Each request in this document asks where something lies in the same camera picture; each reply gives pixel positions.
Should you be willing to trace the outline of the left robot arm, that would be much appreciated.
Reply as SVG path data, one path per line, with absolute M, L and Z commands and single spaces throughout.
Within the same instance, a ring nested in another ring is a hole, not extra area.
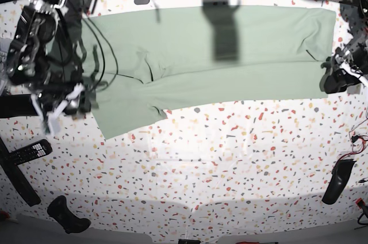
M 367 0 L 359 0 L 358 7 L 341 4 L 340 13 L 348 22 L 352 40 L 321 65 L 326 72 L 320 88 L 327 94 L 345 92 L 358 84 L 367 87 Z

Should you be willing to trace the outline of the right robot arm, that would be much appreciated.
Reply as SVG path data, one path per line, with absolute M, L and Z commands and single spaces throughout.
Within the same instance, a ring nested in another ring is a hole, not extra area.
M 83 79 L 61 8 L 67 0 L 28 0 L 1 61 L 2 116 L 38 116 L 47 135 L 60 131 L 59 116 L 87 113 L 99 81 Z

